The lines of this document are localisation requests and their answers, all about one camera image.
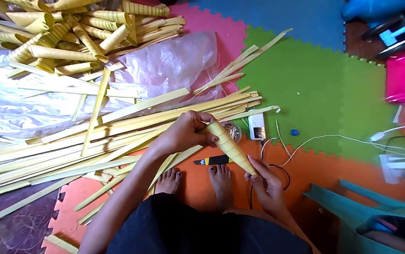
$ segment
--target person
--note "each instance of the person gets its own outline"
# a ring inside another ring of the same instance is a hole
[[[264,161],[248,156],[260,175],[245,174],[265,212],[233,206],[232,173],[226,165],[208,169],[217,209],[203,213],[174,195],[182,174],[164,172],[155,193],[143,201],[154,176],[174,153],[195,145],[216,147],[217,137],[199,134],[208,113],[183,113],[151,143],[133,170],[87,228],[79,254],[120,253],[319,253],[284,204],[281,181]]]

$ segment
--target white plug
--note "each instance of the white plug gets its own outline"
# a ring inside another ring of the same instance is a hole
[[[377,133],[375,133],[375,135],[373,135],[373,136],[370,138],[370,140],[371,140],[372,142],[375,142],[375,141],[378,141],[378,140],[384,138],[385,135],[386,135],[386,134],[384,134],[384,132],[377,132]]]

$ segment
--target white cable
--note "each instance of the white cable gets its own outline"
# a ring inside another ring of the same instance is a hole
[[[304,146],[304,144],[306,144],[307,142],[311,141],[312,139],[321,138],[321,137],[325,137],[325,136],[340,136],[340,137],[343,137],[343,138],[346,138],[346,139],[349,139],[349,140],[354,140],[354,141],[357,141],[357,142],[360,142],[360,143],[363,143],[363,144],[370,144],[370,145],[374,145],[374,146],[376,145],[376,146],[381,146],[381,147],[398,148],[398,149],[403,149],[403,150],[405,150],[405,148],[402,148],[402,147],[392,147],[392,146],[386,146],[386,145],[381,145],[381,144],[376,144],[376,143],[365,142],[365,141],[353,139],[353,138],[350,138],[350,137],[342,136],[342,135],[340,135],[340,134],[315,136],[315,137],[312,137],[312,138],[310,138],[309,140],[305,141],[304,143],[302,143],[299,147],[297,147],[297,148],[295,149],[295,151],[292,153],[292,155],[290,156],[290,158],[289,158],[284,164],[279,165],[279,167],[285,166],[287,163],[289,163],[289,161],[292,159],[292,157],[295,155],[295,153],[298,151],[298,149],[300,149],[302,146]]]
[[[398,129],[403,129],[403,128],[405,128],[405,125],[400,126],[400,127],[395,127],[395,128],[392,128],[392,129],[389,129],[389,130],[386,130],[386,131],[383,131],[383,133],[386,133],[386,132],[389,132],[389,131],[398,130]]]
[[[271,139],[265,141],[265,144],[262,146],[262,150],[260,151],[260,158],[263,159],[263,150],[265,149],[265,146],[267,145],[268,142],[272,141],[273,139],[277,139],[275,137],[272,137]]]
[[[289,150],[287,149],[287,147],[285,146],[284,141],[282,141],[281,133],[279,132],[278,121],[275,121],[275,122],[276,122],[276,130],[278,130],[279,140],[281,141],[281,144],[282,144],[282,146],[284,147],[285,152],[286,152],[287,155],[290,157],[290,156],[291,156],[291,155],[290,155],[290,152],[289,152]]]

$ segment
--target black cable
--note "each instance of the black cable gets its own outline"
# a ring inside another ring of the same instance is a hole
[[[393,137],[389,138],[386,142],[386,146],[388,146],[391,143],[392,139],[397,139],[397,138],[402,138],[402,137],[405,137],[405,136],[393,136]],[[386,148],[384,148],[384,152],[382,154],[386,154],[387,151],[388,151],[388,149],[386,147]]]
[[[290,186],[290,175],[289,175],[289,173],[285,169],[283,169],[282,167],[280,167],[278,165],[270,164],[270,166],[280,168],[282,171],[284,171],[285,175],[287,176],[287,184],[282,190],[283,191],[286,190]],[[250,209],[252,209],[252,188],[253,188],[253,186],[251,185],[251,190],[249,192],[249,208]]]

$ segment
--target clear plastic sheet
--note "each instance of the clear plastic sheet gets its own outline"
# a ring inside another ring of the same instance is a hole
[[[79,124],[91,116],[95,96],[87,96],[77,121],[72,122],[71,116],[80,95],[66,93],[37,95],[40,91],[16,88],[16,84],[47,86],[57,84],[36,74],[29,74],[21,79],[6,78],[6,74],[13,71],[10,67],[4,66],[6,65],[4,55],[7,53],[8,51],[0,50],[0,136],[33,138],[50,135]],[[196,32],[181,38],[172,38],[137,50],[128,56],[119,57],[127,69],[116,71],[115,82],[109,84],[116,89],[138,90],[142,100],[183,87],[194,90],[217,74],[216,55],[214,32]],[[209,101],[221,95],[221,89],[215,88],[205,95],[187,101],[179,98],[142,113]],[[113,112],[130,105],[122,99],[110,98],[102,113]]]

